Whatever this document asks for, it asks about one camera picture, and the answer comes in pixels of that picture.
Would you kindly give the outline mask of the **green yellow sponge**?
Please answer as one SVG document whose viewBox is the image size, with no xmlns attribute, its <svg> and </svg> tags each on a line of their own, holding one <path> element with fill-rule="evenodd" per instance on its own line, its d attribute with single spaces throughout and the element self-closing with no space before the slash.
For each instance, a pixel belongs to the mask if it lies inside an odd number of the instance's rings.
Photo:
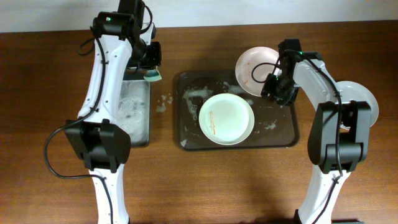
<svg viewBox="0 0 398 224">
<path fill-rule="evenodd" d="M 162 79 L 162 76 L 157 68 L 144 70 L 143 74 L 144 80 L 148 82 L 157 82 Z"/>
</svg>

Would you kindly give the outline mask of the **cream white plate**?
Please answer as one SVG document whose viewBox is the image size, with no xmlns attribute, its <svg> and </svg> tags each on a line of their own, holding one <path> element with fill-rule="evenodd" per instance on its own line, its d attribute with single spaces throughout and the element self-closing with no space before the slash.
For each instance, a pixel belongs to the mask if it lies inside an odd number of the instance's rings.
<svg viewBox="0 0 398 224">
<path fill-rule="evenodd" d="M 254 129 L 254 112 L 240 96 L 221 93 L 204 102 L 198 122 L 202 133 L 212 142 L 232 146 L 243 142 Z"/>
</svg>

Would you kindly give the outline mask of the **light blue plate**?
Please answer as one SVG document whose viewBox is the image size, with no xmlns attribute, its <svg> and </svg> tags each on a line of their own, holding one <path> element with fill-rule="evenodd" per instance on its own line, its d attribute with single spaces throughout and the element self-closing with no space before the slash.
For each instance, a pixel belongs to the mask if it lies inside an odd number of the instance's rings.
<svg viewBox="0 0 398 224">
<path fill-rule="evenodd" d="M 351 101 L 366 101 L 371 108 L 370 126 L 373 126 L 379 115 L 379 105 L 374 95 L 363 85 L 352 81 L 336 83 L 343 103 Z"/>
</svg>

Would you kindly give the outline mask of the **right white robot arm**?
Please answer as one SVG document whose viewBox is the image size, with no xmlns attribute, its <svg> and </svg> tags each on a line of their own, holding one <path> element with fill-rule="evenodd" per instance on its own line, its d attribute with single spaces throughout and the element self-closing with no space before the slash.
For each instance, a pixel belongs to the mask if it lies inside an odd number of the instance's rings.
<svg viewBox="0 0 398 224">
<path fill-rule="evenodd" d="M 336 82 L 322 56 L 302 51 L 298 39 L 278 45 L 274 69 L 263 81 L 261 96 L 278 105 L 291 105 L 303 90 L 315 108 L 307 151 L 313 164 L 307 194 L 293 223 L 331 223 L 339 192 L 368 154 L 371 126 L 379 107 L 363 85 Z"/>
</svg>

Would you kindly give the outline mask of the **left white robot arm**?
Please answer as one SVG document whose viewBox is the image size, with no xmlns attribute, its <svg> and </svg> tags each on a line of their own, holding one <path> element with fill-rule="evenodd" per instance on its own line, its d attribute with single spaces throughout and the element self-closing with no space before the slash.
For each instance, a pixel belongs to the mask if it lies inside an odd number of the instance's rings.
<svg viewBox="0 0 398 224">
<path fill-rule="evenodd" d="M 123 170 L 131 138 L 122 129 L 120 93 L 125 72 L 131 78 L 156 82 L 162 54 L 154 41 L 155 24 L 144 22 L 150 9 L 144 1 L 120 1 L 117 11 L 100 12 L 91 31 L 95 53 L 88 92 L 76 120 L 64 133 L 95 185 L 99 223 L 129 223 L 124 203 Z"/>
</svg>

